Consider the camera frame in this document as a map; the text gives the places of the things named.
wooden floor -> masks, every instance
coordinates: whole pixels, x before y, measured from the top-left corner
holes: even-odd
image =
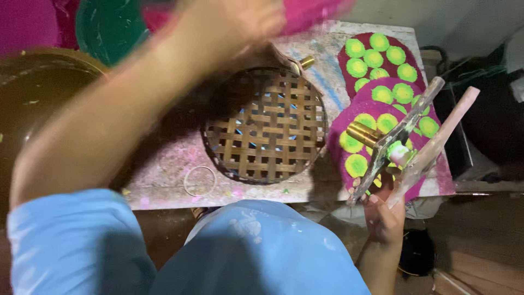
[[[440,294],[524,295],[524,197],[507,195],[442,204],[427,228],[436,244]]]

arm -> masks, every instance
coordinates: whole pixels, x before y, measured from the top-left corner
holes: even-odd
[[[197,1],[166,28],[88,87],[19,154],[11,209],[29,200],[109,183],[150,127],[221,61],[279,32],[271,0]]]
[[[382,182],[380,190],[364,201],[369,238],[356,266],[371,294],[393,295],[406,211],[403,199],[391,210],[384,202],[393,190],[391,174],[383,172]]]

woven bamboo sieve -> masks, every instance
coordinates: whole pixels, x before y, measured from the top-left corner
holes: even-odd
[[[275,183],[315,161],[325,144],[327,119],[322,95],[311,83],[285,69],[263,68],[235,75],[228,87],[235,88],[235,99],[248,103],[203,132],[210,156],[226,176]]]

wooden handle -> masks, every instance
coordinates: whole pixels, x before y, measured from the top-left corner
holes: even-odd
[[[419,181],[428,170],[428,167],[433,164],[436,157],[442,152],[444,144],[451,133],[455,130],[464,114],[470,109],[473,102],[475,102],[479,93],[480,90],[469,87],[444,124],[442,124],[440,130],[404,168],[398,187],[395,187],[386,202],[389,208],[392,208]]]

light blue shirt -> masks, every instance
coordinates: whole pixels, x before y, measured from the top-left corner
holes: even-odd
[[[15,294],[370,294],[331,231],[271,201],[205,216],[158,273],[133,212],[107,189],[27,202],[8,235]]]

